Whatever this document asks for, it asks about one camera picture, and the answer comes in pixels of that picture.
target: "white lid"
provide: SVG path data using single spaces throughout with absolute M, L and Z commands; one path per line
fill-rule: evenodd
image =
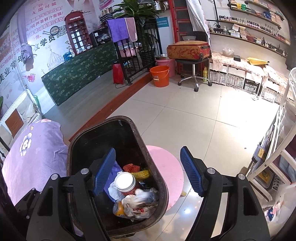
M 119 191 L 128 192 L 135 187 L 136 179 L 129 172 L 122 172 L 117 175 L 114 180 L 114 184 Z

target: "black trash can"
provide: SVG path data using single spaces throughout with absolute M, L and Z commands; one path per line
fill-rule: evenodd
M 88 168 L 94 160 L 102 158 L 109 147 L 115 149 L 116 161 L 121 168 L 133 163 L 149 170 L 150 177 L 145 180 L 145 185 L 159 191 L 159 202 L 151 217 L 134 222 L 113 214 L 114 203 L 105 192 L 94 198 L 95 208 L 108 235 L 117 238 L 128 237 L 153 226 L 162 218 L 168 206 L 168 189 L 135 124 L 126 116 L 106 119 L 101 124 L 81 132 L 71 141 L 68 151 L 67 176 L 74 175 L 82 168 Z M 69 195 L 68 201 L 72 220 L 81 230 L 72 194 Z

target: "chair base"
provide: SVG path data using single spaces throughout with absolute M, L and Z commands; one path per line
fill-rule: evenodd
M 195 92 L 198 92 L 198 88 L 199 88 L 197 79 L 206 80 L 208 86 L 212 86 L 212 83 L 210 82 L 210 80 L 208 78 L 204 78 L 204 77 L 201 77 L 201 76 L 190 76 L 190 77 L 184 78 L 184 75 L 181 75 L 181 77 L 183 77 L 183 78 L 178 82 L 179 86 L 182 85 L 182 81 L 184 81 L 184 80 L 188 80 L 188 79 L 191 79 L 191 78 L 194 79 L 194 83 L 195 83 L 194 91 Z

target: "brown pillow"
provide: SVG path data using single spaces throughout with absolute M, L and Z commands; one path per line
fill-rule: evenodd
M 15 109 L 10 117 L 5 121 L 8 129 L 11 131 L 12 137 L 15 137 L 17 132 L 21 129 L 21 127 L 24 125 L 24 122 L 22 121 L 22 118 L 20 117 L 19 113 L 17 112 L 17 109 Z

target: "purple floral bedspread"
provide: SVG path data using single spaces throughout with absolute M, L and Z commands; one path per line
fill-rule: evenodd
M 52 174 L 66 176 L 68 147 L 60 127 L 42 119 L 29 125 L 14 142 L 2 168 L 14 205 L 32 188 L 42 191 Z

